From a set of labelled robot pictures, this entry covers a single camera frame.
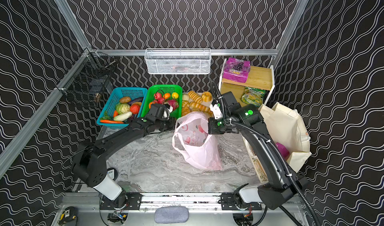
white wire mesh basket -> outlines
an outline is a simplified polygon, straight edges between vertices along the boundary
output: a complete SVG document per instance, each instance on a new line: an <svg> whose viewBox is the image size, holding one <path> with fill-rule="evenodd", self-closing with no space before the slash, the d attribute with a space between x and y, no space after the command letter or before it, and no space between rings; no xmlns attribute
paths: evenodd
<svg viewBox="0 0 384 226"><path fill-rule="evenodd" d="M211 72L211 49L146 49L150 74L207 75Z"/></svg>

wooden shelf board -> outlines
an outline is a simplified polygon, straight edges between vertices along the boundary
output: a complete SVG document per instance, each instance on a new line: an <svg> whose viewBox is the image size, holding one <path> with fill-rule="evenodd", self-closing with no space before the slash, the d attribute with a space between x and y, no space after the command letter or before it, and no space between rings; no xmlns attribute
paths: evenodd
<svg viewBox="0 0 384 226"><path fill-rule="evenodd" d="M248 74L248 79L245 83L239 83L233 80L222 79L223 83L232 85L247 86L258 89L271 90L272 89L272 70L270 68L263 68L251 66Z"/></svg>
<svg viewBox="0 0 384 226"><path fill-rule="evenodd" d="M245 86L222 83L220 92L224 94L226 92L232 91L232 94L236 98L237 102L239 102L240 105L243 107L247 105L241 101L241 96L244 93L244 89L245 89Z"/></svg>

black wire mesh basket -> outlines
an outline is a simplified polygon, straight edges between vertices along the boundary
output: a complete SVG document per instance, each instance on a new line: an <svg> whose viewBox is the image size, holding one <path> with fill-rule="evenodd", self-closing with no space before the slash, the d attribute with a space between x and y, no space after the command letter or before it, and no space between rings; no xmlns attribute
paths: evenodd
<svg viewBox="0 0 384 226"><path fill-rule="evenodd" d="M104 53L92 52L63 89L68 102L79 107L103 107L108 100L109 84L116 60Z"/></svg>

gray fabric case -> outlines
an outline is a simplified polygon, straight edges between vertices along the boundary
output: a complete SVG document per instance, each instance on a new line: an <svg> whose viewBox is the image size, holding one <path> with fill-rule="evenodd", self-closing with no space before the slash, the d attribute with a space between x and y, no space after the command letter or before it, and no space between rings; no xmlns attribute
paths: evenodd
<svg viewBox="0 0 384 226"><path fill-rule="evenodd" d="M162 207L155 211L156 223L184 223L188 220L188 218L189 212L186 207Z"/></svg>

wall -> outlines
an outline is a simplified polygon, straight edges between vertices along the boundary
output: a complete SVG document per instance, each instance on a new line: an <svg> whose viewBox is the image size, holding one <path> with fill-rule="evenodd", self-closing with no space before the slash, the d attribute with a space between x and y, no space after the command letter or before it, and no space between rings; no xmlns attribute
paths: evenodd
<svg viewBox="0 0 384 226"><path fill-rule="evenodd" d="M272 102L311 137L301 173L325 226L384 224L383 58L384 0L310 0L275 68Z"/></svg>
<svg viewBox="0 0 384 226"><path fill-rule="evenodd" d="M82 49L53 0L0 0L0 148L3 151ZM64 98L0 179L0 225L50 225L75 179L61 164L96 137L99 112Z"/></svg>
<svg viewBox="0 0 384 226"><path fill-rule="evenodd" d="M276 48L297 0L67 0L95 49ZM149 75L143 57L122 57L115 87L176 84L208 90L224 57L209 75ZM269 56L250 57L265 67Z"/></svg>

